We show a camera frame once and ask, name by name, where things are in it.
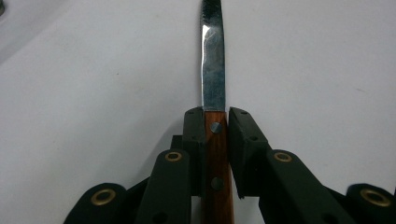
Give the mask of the knife with wooden handle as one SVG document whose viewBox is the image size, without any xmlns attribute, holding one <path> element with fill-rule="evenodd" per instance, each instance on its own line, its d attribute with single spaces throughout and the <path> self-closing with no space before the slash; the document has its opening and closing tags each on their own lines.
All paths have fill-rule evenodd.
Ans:
<svg viewBox="0 0 396 224">
<path fill-rule="evenodd" d="M 225 112 L 225 53 L 220 0 L 203 0 L 201 91 L 205 116 L 204 224 L 234 224 Z"/>
</svg>

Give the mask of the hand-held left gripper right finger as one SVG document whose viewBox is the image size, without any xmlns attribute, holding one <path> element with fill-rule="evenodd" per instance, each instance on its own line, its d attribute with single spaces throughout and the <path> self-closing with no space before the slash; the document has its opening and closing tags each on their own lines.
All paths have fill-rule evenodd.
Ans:
<svg viewBox="0 0 396 224">
<path fill-rule="evenodd" d="M 254 118 L 237 107 L 230 108 L 228 134 L 238 197 L 259 197 L 265 155 L 271 150 L 268 140 Z"/>
</svg>

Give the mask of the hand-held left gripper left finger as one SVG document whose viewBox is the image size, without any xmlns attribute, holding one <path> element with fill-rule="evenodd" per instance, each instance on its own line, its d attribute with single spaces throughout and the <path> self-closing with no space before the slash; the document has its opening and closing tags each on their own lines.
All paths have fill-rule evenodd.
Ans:
<svg viewBox="0 0 396 224">
<path fill-rule="evenodd" d="M 190 156 L 191 195 L 205 196 L 205 115 L 201 107 L 184 115 L 182 135 L 172 137 L 171 148 L 182 149 Z"/>
</svg>

